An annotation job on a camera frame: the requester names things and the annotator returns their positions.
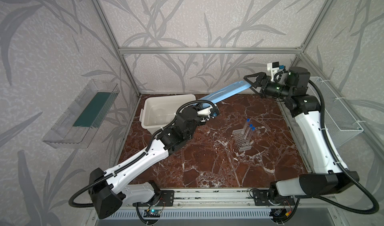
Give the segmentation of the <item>white plastic storage bin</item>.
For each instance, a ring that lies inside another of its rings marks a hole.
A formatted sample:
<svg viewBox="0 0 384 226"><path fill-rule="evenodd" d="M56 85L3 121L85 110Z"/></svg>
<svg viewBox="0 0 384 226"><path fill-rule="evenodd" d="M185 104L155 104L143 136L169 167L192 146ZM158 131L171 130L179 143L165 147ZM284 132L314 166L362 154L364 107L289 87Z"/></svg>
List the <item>white plastic storage bin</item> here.
<svg viewBox="0 0 384 226"><path fill-rule="evenodd" d="M174 119L181 105L195 99L193 94L149 97L140 113L142 128L152 135Z"/></svg>

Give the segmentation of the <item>blue plastic bin lid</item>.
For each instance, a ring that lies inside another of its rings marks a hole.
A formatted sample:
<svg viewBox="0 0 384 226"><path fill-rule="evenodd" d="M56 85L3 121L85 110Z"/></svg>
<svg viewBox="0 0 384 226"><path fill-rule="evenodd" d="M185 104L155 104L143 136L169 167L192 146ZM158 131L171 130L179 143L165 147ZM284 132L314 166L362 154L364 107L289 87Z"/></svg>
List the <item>blue plastic bin lid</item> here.
<svg viewBox="0 0 384 226"><path fill-rule="evenodd" d="M213 92L207 96L204 96L203 98L201 98L201 100L211 101L212 103L216 104L250 87L251 87L251 84L246 81L243 81L243 80L237 81L216 92Z"/></svg>

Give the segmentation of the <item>blue capped test tube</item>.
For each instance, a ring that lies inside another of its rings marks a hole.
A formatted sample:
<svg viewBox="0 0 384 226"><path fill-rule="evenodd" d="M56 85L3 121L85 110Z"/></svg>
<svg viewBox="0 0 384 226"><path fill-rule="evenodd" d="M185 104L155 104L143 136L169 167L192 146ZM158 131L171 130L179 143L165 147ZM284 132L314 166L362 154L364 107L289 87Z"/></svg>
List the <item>blue capped test tube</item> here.
<svg viewBox="0 0 384 226"><path fill-rule="evenodd" d="M251 125L251 120L247 119L242 130L242 135L244 138L246 138L249 133L250 125Z"/></svg>
<svg viewBox="0 0 384 226"><path fill-rule="evenodd" d="M251 139L252 139L252 137L253 137L253 134L255 133L255 130L256 130L255 127L252 127L252 128L250 129L250 132L249 132L248 137L247 137L247 142L248 142L248 143L251 141Z"/></svg>
<svg viewBox="0 0 384 226"><path fill-rule="evenodd" d="M247 142L249 142L249 141L251 140L252 133L253 133L253 125L250 124L250 125L249 125L249 128L247 129L246 134L245 134L245 140L246 140Z"/></svg>

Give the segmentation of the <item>clear acrylic test tube rack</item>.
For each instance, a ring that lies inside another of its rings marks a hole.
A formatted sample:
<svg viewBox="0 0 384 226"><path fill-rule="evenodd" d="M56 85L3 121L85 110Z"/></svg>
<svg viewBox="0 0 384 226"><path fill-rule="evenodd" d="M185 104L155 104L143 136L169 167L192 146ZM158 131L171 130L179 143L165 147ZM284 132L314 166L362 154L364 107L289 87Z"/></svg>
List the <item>clear acrylic test tube rack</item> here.
<svg viewBox="0 0 384 226"><path fill-rule="evenodd" d="M247 142L245 135L242 134L242 131L243 130L240 129L240 130L234 130L232 132L232 136L235 140L235 146L240 152L244 152L252 148L251 143Z"/></svg>

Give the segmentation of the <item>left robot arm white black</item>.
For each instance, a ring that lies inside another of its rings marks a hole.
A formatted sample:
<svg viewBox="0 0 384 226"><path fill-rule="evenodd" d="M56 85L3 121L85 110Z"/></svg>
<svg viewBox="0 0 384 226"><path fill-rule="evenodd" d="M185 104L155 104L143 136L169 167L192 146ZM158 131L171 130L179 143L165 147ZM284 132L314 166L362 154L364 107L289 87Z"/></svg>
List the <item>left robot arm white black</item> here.
<svg viewBox="0 0 384 226"><path fill-rule="evenodd" d="M169 124L152 134L146 148L106 171L94 170L89 185L70 197L69 206L94 208L98 218L105 219L123 204L158 201L161 190L155 183L130 186L130 182L184 147L193 139L197 127L217 115L218 107L212 101L199 99L184 103Z"/></svg>

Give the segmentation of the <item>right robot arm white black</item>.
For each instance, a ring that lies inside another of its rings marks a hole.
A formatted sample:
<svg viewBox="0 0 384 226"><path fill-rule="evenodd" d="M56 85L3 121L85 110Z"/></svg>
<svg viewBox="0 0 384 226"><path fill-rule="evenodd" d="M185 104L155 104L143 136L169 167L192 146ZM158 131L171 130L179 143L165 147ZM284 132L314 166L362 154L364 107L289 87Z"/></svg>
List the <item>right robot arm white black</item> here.
<svg viewBox="0 0 384 226"><path fill-rule="evenodd" d="M271 183L269 200L276 204L284 198L314 198L340 209L362 215L379 211L377 199L360 184L357 172L350 171L340 157L326 128L326 101L310 72L302 67L292 67L285 82L274 82L264 72L246 75L244 80L260 97L283 100L309 146L313 172L297 178ZM326 195L339 194L355 185L372 202L369 209L354 209L327 199Z"/></svg>

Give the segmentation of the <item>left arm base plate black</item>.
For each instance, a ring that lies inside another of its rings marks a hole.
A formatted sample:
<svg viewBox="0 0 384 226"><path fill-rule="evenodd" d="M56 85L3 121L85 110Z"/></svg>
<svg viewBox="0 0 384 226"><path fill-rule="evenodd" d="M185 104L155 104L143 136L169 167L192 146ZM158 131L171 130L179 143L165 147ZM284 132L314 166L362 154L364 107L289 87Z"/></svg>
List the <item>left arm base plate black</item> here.
<svg viewBox="0 0 384 226"><path fill-rule="evenodd" d="M173 190L162 190L154 195L153 206L156 207L172 207L174 205L175 191Z"/></svg>

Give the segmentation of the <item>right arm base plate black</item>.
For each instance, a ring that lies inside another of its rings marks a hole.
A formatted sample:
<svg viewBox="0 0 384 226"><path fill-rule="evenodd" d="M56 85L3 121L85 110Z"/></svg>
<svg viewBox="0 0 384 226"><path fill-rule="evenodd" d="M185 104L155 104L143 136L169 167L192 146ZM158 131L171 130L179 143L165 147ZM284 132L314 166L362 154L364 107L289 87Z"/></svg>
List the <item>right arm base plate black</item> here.
<svg viewBox="0 0 384 226"><path fill-rule="evenodd" d="M269 190L251 189L250 196L254 200L255 206L273 206L268 196Z"/></svg>

